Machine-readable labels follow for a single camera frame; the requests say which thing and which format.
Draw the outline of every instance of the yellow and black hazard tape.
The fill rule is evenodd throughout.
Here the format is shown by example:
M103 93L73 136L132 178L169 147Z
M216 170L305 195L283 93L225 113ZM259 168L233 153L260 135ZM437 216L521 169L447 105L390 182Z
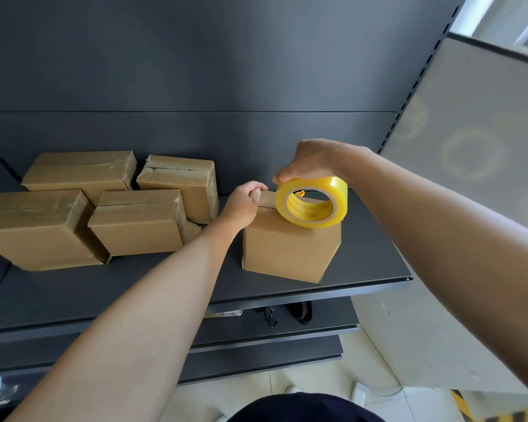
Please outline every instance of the yellow and black hazard tape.
M463 399L462 393L457 389L450 390L451 396L454 397L459 412L462 414L465 422L528 422L528 410L521 410L507 415L493 416L480 420L473 419L470 409L467 407L466 401Z

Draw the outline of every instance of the person's right arm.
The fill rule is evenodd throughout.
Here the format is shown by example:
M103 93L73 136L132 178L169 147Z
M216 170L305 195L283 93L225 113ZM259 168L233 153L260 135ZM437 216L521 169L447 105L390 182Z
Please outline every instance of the person's right arm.
M338 176L442 304L528 387L528 228L367 148L299 143L274 177Z

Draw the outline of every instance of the brown cardboard box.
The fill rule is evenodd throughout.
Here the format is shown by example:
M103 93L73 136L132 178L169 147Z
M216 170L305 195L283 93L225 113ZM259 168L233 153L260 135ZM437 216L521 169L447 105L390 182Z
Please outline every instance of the brown cardboard box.
M29 191L82 190L93 205L104 191L132 189L133 151L43 152L22 185Z
M274 197L274 192L262 191L256 218L243 231L243 269L318 283L340 246L341 224L314 229L294 225L277 212Z
M186 216L192 222L209 223L217 218L219 200L212 161L149 155L137 183L141 190L181 190Z
M112 256L176 251L202 230L180 190L104 192L88 226Z
M88 228L80 190L0 194L0 254L22 269L101 265L110 255Z

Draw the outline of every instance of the person's left arm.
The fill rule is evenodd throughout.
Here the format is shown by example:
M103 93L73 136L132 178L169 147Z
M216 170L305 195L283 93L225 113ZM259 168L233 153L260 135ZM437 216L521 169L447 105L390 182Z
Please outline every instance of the person's left arm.
M151 270L70 346L7 422L160 419L233 238L257 211L259 182Z

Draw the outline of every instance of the roll of packing tape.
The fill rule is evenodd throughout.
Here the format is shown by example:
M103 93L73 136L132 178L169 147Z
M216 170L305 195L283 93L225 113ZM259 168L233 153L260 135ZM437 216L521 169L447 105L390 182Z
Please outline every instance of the roll of packing tape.
M306 201L309 199L300 198L305 190L322 192L329 199L320 202ZM346 216L348 185L337 177L291 179L277 188L276 210L289 222L300 227L330 227Z

